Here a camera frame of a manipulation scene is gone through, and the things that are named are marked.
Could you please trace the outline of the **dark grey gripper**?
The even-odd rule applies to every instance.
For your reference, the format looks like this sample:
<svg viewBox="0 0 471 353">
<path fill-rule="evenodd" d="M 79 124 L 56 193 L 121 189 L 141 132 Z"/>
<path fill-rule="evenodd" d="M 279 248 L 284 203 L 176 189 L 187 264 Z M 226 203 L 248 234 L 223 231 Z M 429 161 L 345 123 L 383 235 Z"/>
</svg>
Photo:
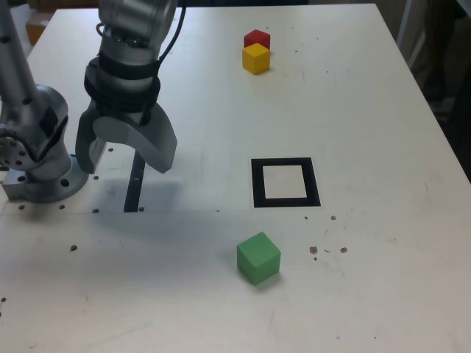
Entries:
<svg viewBox="0 0 471 353">
<path fill-rule="evenodd" d="M 107 142 L 132 147 L 161 174 L 171 169 L 177 148 L 171 122 L 156 101 L 132 112 L 91 101 L 80 116 L 75 144 L 77 162 L 85 173 L 96 172 Z"/>
</svg>

